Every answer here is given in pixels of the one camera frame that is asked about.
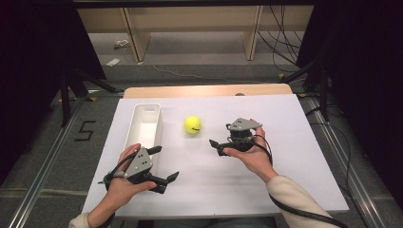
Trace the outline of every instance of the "person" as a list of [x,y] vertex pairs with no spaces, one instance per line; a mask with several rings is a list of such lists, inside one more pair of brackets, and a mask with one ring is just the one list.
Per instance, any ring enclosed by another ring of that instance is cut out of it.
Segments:
[[[255,142],[266,148],[265,132],[261,127],[257,127]],[[140,149],[139,144],[129,146],[119,159],[121,161],[128,155]],[[257,146],[253,146],[246,152],[240,152],[234,148],[224,148],[223,152],[231,157],[241,160],[245,166],[265,183],[270,196],[281,203],[305,212],[315,213],[323,217],[331,216],[324,211],[314,200],[314,198],[305,191],[296,182],[282,176],[276,172],[269,162],[267,154]],[[125,162],[120,170],[125,170],[129,166],[129,161]],[[109,190],[102,201],[89,213],[84,213],[69,223],[69,228],[87,228],[98,227],[104,224],[114,212],[120,207],[126,205],[136,194],[152,189],[156,184],[154,182],[143,182],[132,184],[127,179],[115,178],[112,180]],[[312,218],[305,218],[280,209],[285,220],[290,227],[337,227],[332,224],[322,222]],[[176,227],[172,225],[175,220],[169,221],[170,225],[166,227]],[[163,221],[156,221],[156,226],[163,226]]]

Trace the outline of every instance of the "white plastic container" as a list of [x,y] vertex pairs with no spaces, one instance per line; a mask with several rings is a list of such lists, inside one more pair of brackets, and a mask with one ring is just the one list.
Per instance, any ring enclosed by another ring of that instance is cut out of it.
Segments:
[[[135,143],[140,143],[145,148],[161,145],[162,118],[159,104],[137,104],[133,110],[125,148]],[[150,156],[153,162],[150,170],[152,175],[156,175],[158,155],[159,153]]]

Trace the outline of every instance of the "yellow-green tennis ball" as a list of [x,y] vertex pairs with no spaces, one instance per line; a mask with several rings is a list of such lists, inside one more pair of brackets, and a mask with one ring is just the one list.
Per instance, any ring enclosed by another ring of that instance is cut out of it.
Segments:
[[184,130],[190,134],[196,134],[201,130],[202,122],[197,116],[189,116],[184,120]]

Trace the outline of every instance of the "white table surface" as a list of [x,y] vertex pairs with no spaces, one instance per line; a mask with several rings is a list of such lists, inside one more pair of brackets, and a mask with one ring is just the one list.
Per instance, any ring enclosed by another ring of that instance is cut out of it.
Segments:
[[[163,116],[162,147],[157,176],[180,171],[163,195],[143,192],[117,211],[134,219],[191,219],[256,217],[279,213],[264,183],[241,161],[219,157],[209,139],[226,143],[231,124],[241,117],[263,124],[274,167],[304,187],[328,212],[349,208],[337,187],[309,123],[295,95],[210,98],[121,99],[106,145],[90,186],[83,212],[92,210],[106,193],[98,184],[112,170],[124,150],[133,108],[156,103]],[[183,130],[187,116],[201,119],[201,131]]]

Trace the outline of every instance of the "white sleeve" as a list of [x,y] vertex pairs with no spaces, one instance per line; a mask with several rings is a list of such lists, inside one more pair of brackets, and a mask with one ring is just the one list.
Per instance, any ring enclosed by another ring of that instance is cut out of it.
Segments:
[[[275,176],[266,183],[267,191],[277,201],[301,211],[311,212],[331,217],[299,184],[284,176]],[[336,227],[329,223],[300,217],[281,210],[285,220],[291,228],[294,227]]]
[[83,213],[80,216],[72,219],[68,224],[68,228],[90,228],[86,217],[88,213]]

